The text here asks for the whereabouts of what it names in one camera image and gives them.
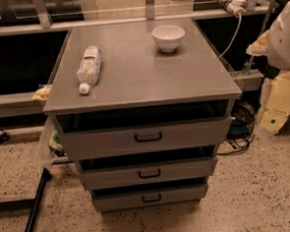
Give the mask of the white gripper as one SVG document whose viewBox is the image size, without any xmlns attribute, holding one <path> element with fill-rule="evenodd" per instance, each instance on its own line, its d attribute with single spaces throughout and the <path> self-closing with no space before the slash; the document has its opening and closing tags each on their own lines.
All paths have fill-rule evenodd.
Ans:
<svg viewBox="0 0 290 232">
<path fill-rule="evenodd" d="M 259 112 L 259 129 L 266 135 L 276 135 L 290 116 L 290 71 L 273 79 L 264 110 Z"/>
</svg>

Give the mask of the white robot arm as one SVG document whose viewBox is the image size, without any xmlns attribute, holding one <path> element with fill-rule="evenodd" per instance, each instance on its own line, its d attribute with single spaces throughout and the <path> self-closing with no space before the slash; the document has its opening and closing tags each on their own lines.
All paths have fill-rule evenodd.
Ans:
<svg viewBox="0 0 290 232">
<path fill-rule="evenodd" d="M 247 54 L 265 55 L 267 64 L 279 70 L 276 77 L 262 84 L 257 118 L 260 136 L 276 135 L 290 117 L 290 1 L 270 28 L 248 46 Z"/>
</svg>

